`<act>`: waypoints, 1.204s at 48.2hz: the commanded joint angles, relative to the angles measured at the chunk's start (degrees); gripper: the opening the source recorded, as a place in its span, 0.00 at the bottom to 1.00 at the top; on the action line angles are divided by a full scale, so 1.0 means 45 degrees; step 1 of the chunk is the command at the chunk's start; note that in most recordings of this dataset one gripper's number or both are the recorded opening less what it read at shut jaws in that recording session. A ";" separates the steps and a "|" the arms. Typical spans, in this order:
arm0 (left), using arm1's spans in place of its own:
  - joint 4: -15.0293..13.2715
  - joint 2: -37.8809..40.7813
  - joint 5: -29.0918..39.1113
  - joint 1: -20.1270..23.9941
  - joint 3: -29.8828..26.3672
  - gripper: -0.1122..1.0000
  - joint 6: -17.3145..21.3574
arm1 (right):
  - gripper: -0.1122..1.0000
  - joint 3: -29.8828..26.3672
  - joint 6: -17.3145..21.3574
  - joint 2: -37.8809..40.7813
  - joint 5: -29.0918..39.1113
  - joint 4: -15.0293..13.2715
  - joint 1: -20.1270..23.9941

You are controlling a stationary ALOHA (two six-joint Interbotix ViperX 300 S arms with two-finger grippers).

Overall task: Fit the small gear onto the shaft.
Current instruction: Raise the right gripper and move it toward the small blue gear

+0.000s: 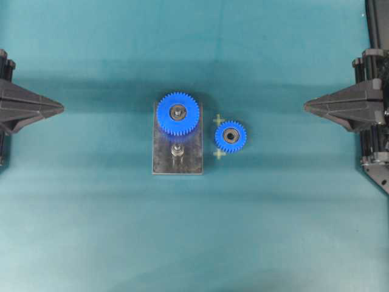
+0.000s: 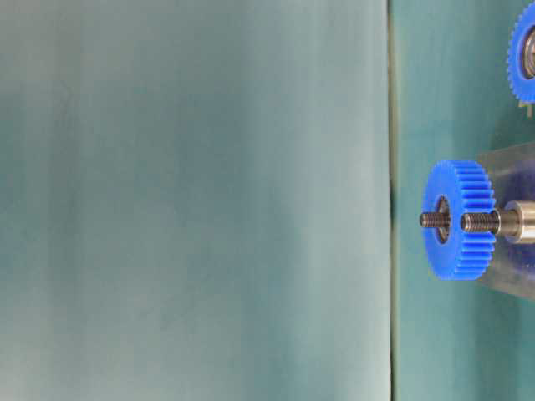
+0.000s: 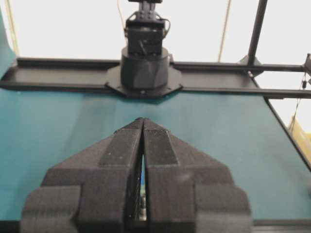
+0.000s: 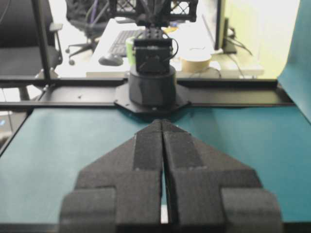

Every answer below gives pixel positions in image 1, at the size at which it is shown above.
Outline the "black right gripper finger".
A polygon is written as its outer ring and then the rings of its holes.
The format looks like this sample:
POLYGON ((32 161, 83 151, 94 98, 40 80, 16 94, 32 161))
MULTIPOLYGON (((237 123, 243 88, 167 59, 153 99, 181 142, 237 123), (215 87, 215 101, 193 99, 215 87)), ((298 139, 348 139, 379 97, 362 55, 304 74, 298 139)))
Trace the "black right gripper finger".
POLYGON ((327 105, 343 102, 383 101, 382 80, 365 80, 340 91, 325 94, 305 103, 305 106, 327 105))
POLYGON ((384 112, 372 108, 342 108, 329 105, 305 105, 305 111, 337 123, 349 132, 361 132, 373 125, 386 125, 384 112))

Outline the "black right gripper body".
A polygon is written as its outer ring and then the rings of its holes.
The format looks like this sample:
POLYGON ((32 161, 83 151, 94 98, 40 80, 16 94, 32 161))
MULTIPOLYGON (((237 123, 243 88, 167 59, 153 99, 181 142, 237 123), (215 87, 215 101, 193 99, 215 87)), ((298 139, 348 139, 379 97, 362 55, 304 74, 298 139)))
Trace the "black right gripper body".
POLYGON ((353 61, 356 83, 378 78, 383 90, 384 123, 376 123, 359 133, 361 164, 388 164, 388 51, 367 49, 353 61))

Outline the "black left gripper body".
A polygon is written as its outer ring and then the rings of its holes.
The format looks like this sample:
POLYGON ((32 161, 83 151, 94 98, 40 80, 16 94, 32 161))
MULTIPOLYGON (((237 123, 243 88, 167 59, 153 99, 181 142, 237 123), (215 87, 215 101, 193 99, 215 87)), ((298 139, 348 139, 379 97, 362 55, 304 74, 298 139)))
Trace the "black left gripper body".
MULTIPOLYGON (((15 68, 16 63, 13 60, 8 59, 7 52, 4 49, 1 49, 1 79, 12 82, 15 68)), ((6 135, 4 129, 1 128, 1 166, 5 164, 6 135)))

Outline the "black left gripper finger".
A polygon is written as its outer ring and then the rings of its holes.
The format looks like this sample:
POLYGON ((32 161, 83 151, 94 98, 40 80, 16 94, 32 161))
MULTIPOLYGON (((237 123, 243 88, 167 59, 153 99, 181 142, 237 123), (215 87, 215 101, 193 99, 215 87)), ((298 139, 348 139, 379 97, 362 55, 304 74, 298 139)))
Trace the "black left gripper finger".
POLYGON ((1 131, 8 135, 22 128, 50 118, 64 111, 62 104, 45 105, 42 103, 1 102, 1 131))
POLYGON ((59 102, 3 79, 1 79, 1 103, 4 103, 5 107, 28 111, 64 110, 64 106, 59 102))

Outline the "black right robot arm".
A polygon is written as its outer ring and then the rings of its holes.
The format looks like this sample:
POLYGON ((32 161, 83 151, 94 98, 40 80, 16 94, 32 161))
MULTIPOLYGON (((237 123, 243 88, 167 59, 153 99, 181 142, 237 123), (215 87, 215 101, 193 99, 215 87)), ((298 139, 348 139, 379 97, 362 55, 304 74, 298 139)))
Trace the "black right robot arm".
POLYGON ((352 62, 355 84, 304 109, 357 133, 363 171, 388 192, 388 1, 366 1, 370 47, 352 62))

